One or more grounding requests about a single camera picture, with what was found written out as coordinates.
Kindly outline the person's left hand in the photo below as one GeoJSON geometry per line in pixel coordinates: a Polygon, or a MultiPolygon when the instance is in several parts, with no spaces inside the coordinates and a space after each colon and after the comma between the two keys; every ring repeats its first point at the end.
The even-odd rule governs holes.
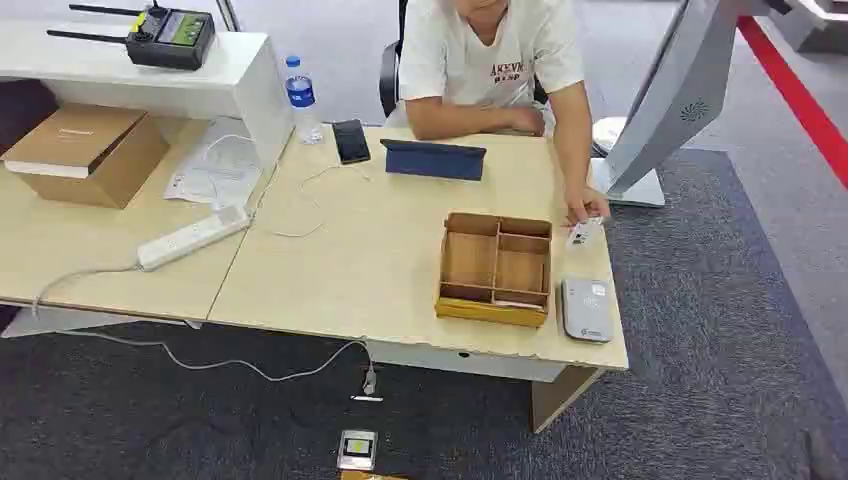
{"type": "Polygon", "coordinates": [[[586,224],[590,218],[610,216],[607,197],[588,186],[568,187],[565,192],[565,202],[565,225],[568,227],[586,224]]]}

